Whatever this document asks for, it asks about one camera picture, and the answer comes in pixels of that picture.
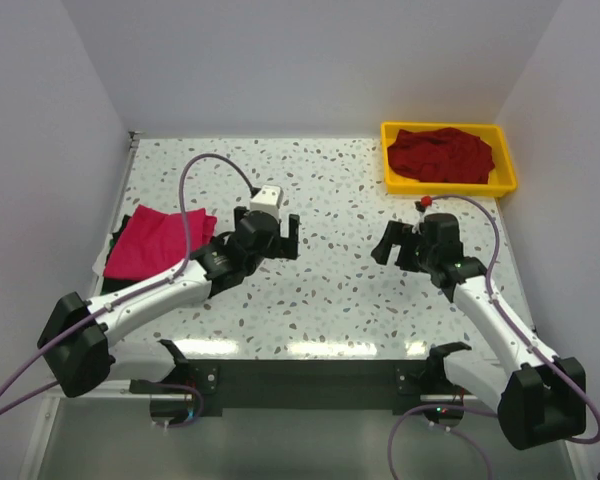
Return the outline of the pink t shirt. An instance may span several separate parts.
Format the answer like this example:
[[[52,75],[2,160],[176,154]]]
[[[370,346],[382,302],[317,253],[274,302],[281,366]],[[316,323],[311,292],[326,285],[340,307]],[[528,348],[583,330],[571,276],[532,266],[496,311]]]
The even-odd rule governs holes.
[[[167,214],[146,208],[149,219],[145,245],[150,278],[183,259],[186,241],[179,214]]]

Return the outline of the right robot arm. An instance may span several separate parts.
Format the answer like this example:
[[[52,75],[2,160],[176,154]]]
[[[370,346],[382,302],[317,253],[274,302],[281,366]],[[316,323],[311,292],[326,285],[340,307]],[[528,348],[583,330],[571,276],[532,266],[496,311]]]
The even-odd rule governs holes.
[[[494,412],[518,450],[585,431],[586,405],[579,395],[586,388],[583,366],[559,357],[501,298],[487,267],[465,255],[455,216],[428,214],[417,226],[389,222],[371,256],[384,265],[393,249],[396,266],[428,275],[495,355],[486,360],[463,342],[433,347],[417,385],[449,384],[470,392]]]

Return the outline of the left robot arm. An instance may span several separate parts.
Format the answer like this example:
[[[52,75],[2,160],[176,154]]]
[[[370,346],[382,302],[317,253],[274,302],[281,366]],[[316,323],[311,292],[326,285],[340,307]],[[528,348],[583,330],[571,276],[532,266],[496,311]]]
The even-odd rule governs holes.
[[[298,257],[298,215],[289,216],[287,236],[280,221],[264,211],[237,207],[234,222],[233,231],[132,287],[89,300],[77,293],[58,300],[37,346],[67,397],[110,380],[186,380],[187,359],[172,341],[137,347],[125,338],[172,310],[241,285],[265,259]]]

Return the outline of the yellow plastic bin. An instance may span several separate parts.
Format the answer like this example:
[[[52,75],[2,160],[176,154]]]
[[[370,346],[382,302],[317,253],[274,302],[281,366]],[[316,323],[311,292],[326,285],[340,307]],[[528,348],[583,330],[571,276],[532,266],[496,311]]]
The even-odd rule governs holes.
[[[424,183],[396,174],[388,164],[388,147],[401,129],[422,132],[452,127],[480,137],[492,148],[495,168],[487,184]],[[517,178],[502,129],[493,124],[384,122],[381,124],[384,178],[391,194],[502,197],[517,188]]]

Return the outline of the dark red t shirt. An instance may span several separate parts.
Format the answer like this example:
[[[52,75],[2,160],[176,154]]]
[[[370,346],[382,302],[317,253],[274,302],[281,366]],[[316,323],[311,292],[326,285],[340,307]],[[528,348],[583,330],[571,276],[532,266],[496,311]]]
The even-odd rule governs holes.
[[[487,184],[495,168],[487,143],[452,127],[422,132],[401,129],[387,153],[396,174],[424,183]]]

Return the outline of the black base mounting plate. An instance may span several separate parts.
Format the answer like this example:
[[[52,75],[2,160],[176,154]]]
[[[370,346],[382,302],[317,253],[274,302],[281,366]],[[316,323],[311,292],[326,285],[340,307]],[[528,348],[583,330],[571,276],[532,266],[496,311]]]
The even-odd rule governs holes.
[[[426,360],[192,360],[169,374],[162,387],[133,380],[130,392],[150,397],[156,419],[182,420],[196,408],[220,417],[227,409],[384,410],[399,415],[435,400],[458,400],[461,388],[426,377]]]

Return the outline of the folded black t shirt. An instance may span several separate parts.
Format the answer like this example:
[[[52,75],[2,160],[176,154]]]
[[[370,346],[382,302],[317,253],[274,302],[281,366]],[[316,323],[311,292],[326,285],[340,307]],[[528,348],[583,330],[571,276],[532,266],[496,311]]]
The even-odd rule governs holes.
[[[107,258],[101,293],[113,293],[149,277],[147,247],[147,208],[139,205],[132,215],[124,215],[120,227],[111,235],[117,239]]]

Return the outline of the white folded t shirt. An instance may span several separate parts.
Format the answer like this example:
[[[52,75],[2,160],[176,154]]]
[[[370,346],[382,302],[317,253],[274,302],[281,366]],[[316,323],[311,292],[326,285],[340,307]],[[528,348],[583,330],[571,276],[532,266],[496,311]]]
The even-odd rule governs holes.
[[[96,260],[92,265],[92,271],[97,277],[103,276],[109,253],[110,246],[106,244],[97,255]]]

